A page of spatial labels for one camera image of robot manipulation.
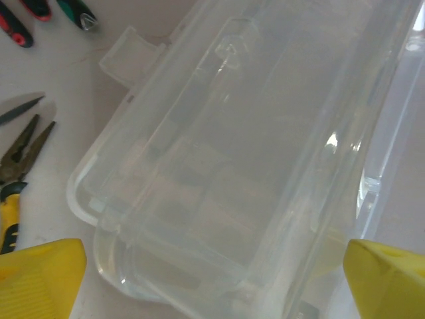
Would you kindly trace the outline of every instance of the yellow pliers handle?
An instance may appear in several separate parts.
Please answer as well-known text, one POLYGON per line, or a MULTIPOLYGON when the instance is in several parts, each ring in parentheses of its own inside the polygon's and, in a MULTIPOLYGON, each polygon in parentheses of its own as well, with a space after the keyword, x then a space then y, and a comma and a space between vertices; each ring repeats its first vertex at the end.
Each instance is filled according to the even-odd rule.
POLYGON ((0 255, 15 250, 19 228, 19 197, 25 186, 27 186, 27 183, 15 181, 7 184, 0 191, 0 255))

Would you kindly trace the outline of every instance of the white table surface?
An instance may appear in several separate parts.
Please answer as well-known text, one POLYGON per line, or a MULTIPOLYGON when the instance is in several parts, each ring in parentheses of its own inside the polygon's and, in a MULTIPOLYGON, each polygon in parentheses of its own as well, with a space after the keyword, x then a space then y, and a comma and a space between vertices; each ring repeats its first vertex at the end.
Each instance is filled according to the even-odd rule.
MULTIPOLYGON (((0 128, 0 150, 6 150, 35 112, 58 125, 27 177, 21 199, 18 249, 67 237, 83 240, 88 256, 84 281, 71 319, 184 318, 169 306, 132 300, 100 278, 92 256, 94 229, 77 219, 66 203, 69 175, 127 90, 105 75, 98 62, 128 25, 158 44, 177 26, 195 0, 85 0, 98 17, 101 29, 87 34, 77 29, 50 1, 53 20, 34 20, 16 0, 4 0, 26 24, 35 47, 22 49, 0 33, 0 113, 9 98, 45 92, 31 112, 0 128)), ((425 85, 425 72, 420 77, 425 85)), ((425 96, 402 154, 384 223, 377 239, 425 253, 425 96)))

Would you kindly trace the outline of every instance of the plastic container latch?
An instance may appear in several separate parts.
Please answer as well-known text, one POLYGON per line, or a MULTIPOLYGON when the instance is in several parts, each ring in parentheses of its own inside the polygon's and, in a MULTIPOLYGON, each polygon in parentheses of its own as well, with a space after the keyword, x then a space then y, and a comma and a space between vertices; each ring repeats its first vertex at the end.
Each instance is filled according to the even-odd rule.
POLYGON ((165 48, 164 44, 157 47, 148 43, 133 27, 128 27, 99 65, 106 74, 131 88, 147 77, 165 48))

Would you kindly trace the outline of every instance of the red and black handle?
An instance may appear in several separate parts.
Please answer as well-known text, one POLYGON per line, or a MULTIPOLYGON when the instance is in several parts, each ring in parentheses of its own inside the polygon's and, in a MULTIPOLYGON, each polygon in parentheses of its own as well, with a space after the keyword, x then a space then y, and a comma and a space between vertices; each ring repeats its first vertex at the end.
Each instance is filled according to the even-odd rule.
POLYGON ((34 44, 34 39, 16 16, 0 1, 0 27, 23 48, 34 44))
POLYGON ((20 0, 29 13, 36 19, 46 22, 52 17, 47 0, 20 0))

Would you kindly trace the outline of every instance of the plastic box lid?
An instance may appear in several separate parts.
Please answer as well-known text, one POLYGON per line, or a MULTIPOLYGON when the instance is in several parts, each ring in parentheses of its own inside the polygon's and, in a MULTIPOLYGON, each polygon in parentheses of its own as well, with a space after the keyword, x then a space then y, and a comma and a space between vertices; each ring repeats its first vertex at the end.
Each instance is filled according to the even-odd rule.
POLYGON ((102 276, 193 318, 331 314, 348 240, 379 220, 406 104, 381 110, 420 4, 204 1, 70 178, 102 276))

